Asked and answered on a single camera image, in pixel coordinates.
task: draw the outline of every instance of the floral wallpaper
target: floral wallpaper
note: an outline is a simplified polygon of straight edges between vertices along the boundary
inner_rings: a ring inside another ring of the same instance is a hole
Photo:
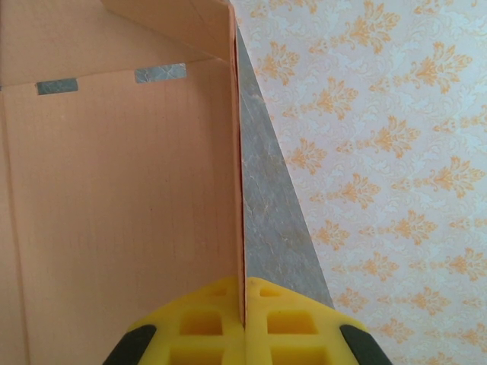
[[[487,358],[487,2],[233,0],[337,309]]]

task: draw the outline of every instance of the gray surface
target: gray surface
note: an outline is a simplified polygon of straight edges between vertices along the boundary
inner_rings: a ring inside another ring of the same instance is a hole
[[[247,275],[333,307],[240,32],[238,36]]]
[[[175,65],[168,66],[140,68],[138,70],[135,70],[135,81],[138,84],[185,77],[186,65],[184,63],[177,63]]]

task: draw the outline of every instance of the black rubber grip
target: black rubber grip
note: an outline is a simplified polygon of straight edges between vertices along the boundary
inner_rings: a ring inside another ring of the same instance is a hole
[[[155,325],[143,325],[127,332],[103,365],[137,365],[156,331]]]
[[[370,333],[353,325],[343,325],[340,331],[359,365],[393,365]]]

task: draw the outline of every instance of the orange floral pattern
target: orange floral pattern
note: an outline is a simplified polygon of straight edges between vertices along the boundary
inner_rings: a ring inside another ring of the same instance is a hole
[[[380,281],[386,281],[388,278],[393,277],[394,272],[398,268],[399,265],[391,262],[387,256],[381,255],[379,252],[374,252],[372,259],[365,262],[361,260],[359,265],[336,265],[332,267],[332,270],[344,275],[349,272],[359,271],[364,274],[378,276]]]
[[[258,60],[256,75],[268,78],[281,79],[283,85],[289,84],[289,78],[294,76],[294,67],[298,64],[300,56],[296,52],[288,51],[285,44],[279,45],[271,42],[272,52],[264,60]]]
[[[454,118],[449,118],[443,123],[435,125],[433,130],[435,132],[454,133],[458,129],[467,129],[478,125],[484,128],[484,132],[487,132],[487,105],[485,104],[482,105],[482,112],[480,114],[473,117],[464,116],[460,121]]]
[[[405,304],[408,303],[419,309],[427,310],[430,316],[443,312],[444,307],[451,304],[451,300],[442,297],[439,291],[433,291],[430,287],[425,287],[422,293],[409,295],[407,297],[380,297],[377,302],[385,304]]]
[[[367,298],[364,298],[359,292],[353,291],[349,287],[347,287],[346,292],[342,293],[336,301],[345,308],[351,309],[353,313],[364,309],[364,306],[368,303]]]
[[[234,4],[336,308],[395,365],[485,363],[487,2]]]
[[[337,82],[335,78],[328,78],[328,88],[320,95],[314,94],[314,101],[301,107],[301,112],[318,111],[322,116],[325,113],[335,113],[339,120],[345,118],[345,113],[352,110],[351,102],[358,96],[357,90],[345,87],[345,82]]]
[[[408,341],[409,338],[415,334],[412,329],[406,327],[404,323],[399,322],[395,318],[391,318],[389,323],[386,323],[381,327],[371,328],[371,330],[381,332],[388,338],[392,338],[398,344]]]
[[[379,151],[393,151],[396,158],[402,158],[406,151],[411,151],[411,143],[418,139],[421,132],[418,129],[408,128],[406,121],[397,122],[395,116],[389,117],[389,125],[383,127],[379,132],[371,131],[369,139],[360,140],[355,143],[346,142],[338,146],[338,152],[351,153],[354,150],[374,148],[375,153]]]
[[[322,0],[270,0],[270,7],[275,10],[279,6],[287,6],[289,11],[292,11],[293,6],[298,6],[303,8],[307,6],[310,9],[310,13],[314,14],[317,12],[318,3]]]
[[[379,54],[386,42],[390,42],[389,32],[397,25],[400,16],[395,13],[384,12],[384,4],[375,6],[371,1],[364,2],[365,15],[357,17],[354,24],[346,23],[347,31],[340,36],[332,36],[331,47],[339,44],[349,44],[355,49],[355,44],[371,45],[374,52]]]
[[[450,274],[468,275],[470,281],[477,281],[479,278],[487,276],[487,259],[483,252],[475,252],[471,248],[465,249],[465,255],[455,257],[448,256],[444,261],[429,262],[418,261],[409,264],[410,268],[426,271],[427,268],[433,270],[447,269]]]
[[[321,168],[321,161],[326,157],[326,152],[317,148],[314,142],[309,142],[306,138],[301,139],[301,146],[296,148],[287,159],[288,164],[293,168],[307,169],[311,175],[317,173]]]
[[[480,181],[483,177],[485,177],[485,172],[470,167],[470,161],[462,162],[459,157],[453,156],[449,167],[444,167],[438,172],[432,170],[429,177],[414,179],[412,184],[411,180],[403,179],[393,184],[392,188],[409,191],[412,185],[416,188],[432,186],[436,192],[439,189],[445,189],[448,192],[454,190],[458,199],[461,199],[465,196],[467,190],[473,191],[473,183]]]
[[[465,299],[462,301],[462,303],[465,306],[471,306],[472,308],[475,309],[482,309],[487,306],[487,302],[485,302],[480,298]]]
[[[423,240],[429,239],[429,234],[434,232],[438,225],[427,221],[424,214],[417,214],[415,211],[409,211],[408,217],[403,218],[399,222],[392,221],[388,227],[379,227],[378,229],[369,226],[359,233],[365,236],[375,236],[377,234],[393,234],[396,238],[402,236],[404,238],[414,240],[416,245],[421,245]]]
[[[350,233],[340,229],[340,225],[331,221],[325,221],[322,227],[314,234],[314,238],[325,245],[330,245],[335,251],[345,245],[345,240],[350,237]]]
[[[443,352],[439,352],[438,355],[433,357],[423,357],[421,359],[413,359],[410,357],[395,357],[395,363],[408,363],[414,365],[460,365],[453,357],[445,355]]]
[[[411,71],[400,77],[394,78],[394,84],[400,86],[412,82],[417,89],[421,87],[421,81],[428,86],[437,84],[442,94],[450,91],[452,82],[459,82],[459,72],[463,71],[471,62],[472,58],[466,55],[456,55],[456,46],[445,49],[442,42],[434,44],[433,57],[426,57],[421,65],[412,63]]]
[[[461,218],[457,221],[451,222],[450,227],[457,228],[458,230],[470,230],[471,228],[484,228],[487,227],[487,218]]]
[[[459,329],[456,332],[440,332],[438,330],[426,331],[425,335],[433,338],[455,338],[461,340],[464,344],[478,346],[483,353],[487,353],[487,328],[483,323],[477,323],[475,328],[464,330]]]
[[[422,3],[414,9],[416,14],[436,14],[441,8],[452,5],[454,0],[422,0]]]
[[[363,177],[357,173],[353,174],[353,182],[340,187],[338,192],[330,192],[326,195],[329,200],[342,199],[344,202],[358,202],[362,209],[367,209],[370,203],[374,202],[374,195],[377,195],[380,187],[368,182],[368,177]]]

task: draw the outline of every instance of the box flap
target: box flap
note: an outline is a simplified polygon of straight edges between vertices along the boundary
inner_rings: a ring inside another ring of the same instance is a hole
[[[102,0],[111,11],[227,62],[231,5],[221,0]]]
[[[33,363],[100,363],[133,320],[238,275],[229,67],[187,72],[2,91]]]
[[[237,268],[239,284],[240,319],[243,325],[247,322],[247,263],[244,234],[244,176],[242,171],[242,139],[240,132],[240,78],[238,68],[237,19],[234,8],[230,7],[230,70],[231,70],[231,103],[232,124],[234,128],[234,169],[235,195],[237,202]]]
[[[2,0],[0,7],[3,86],[209,58],[111,14],[100,0]]]
[[[0,93],[0,363],[26,363],[24,301],[12,195],[3,95]]]

